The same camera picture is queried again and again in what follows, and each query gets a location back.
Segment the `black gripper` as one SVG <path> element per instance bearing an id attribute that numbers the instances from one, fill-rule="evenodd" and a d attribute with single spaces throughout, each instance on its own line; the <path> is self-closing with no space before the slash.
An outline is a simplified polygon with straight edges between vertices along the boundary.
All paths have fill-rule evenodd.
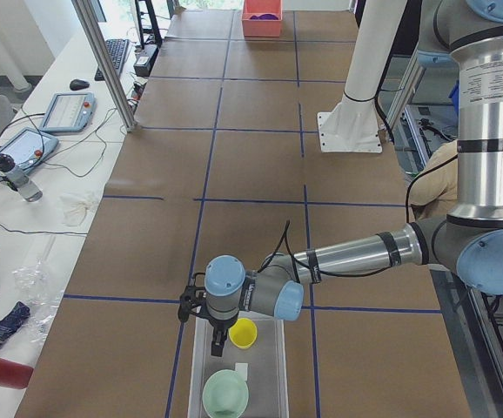
<path id="1" fill-rule="evenodd" d="M 225 341 L 228 337 L 228 330 L 237 322 L 238 316 L 234 315 L 229 319 L 219 320 L 210 318 L 209 322 L 213 327 L 211 339 L 211 355 L 214 357 L 222 357 Z"/>

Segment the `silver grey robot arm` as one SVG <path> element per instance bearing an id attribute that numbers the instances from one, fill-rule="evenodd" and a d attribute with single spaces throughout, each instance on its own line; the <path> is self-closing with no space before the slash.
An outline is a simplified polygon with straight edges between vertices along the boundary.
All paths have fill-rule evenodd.
<path id="1" fill-rule="evenodd" d="M 303 253 L 274 253 L 256 271 L 235 257 L 205 270 L 199 316 L 221 356 L 240 312 L 300 314 L 304 287 L 323 276 L 364 277 L 406 263 L 440 264 L 483 293 L 503 295 L 503 1 L 427 1 L 420 48 L 459 65 L 458 200 L 444 217 Z"/>

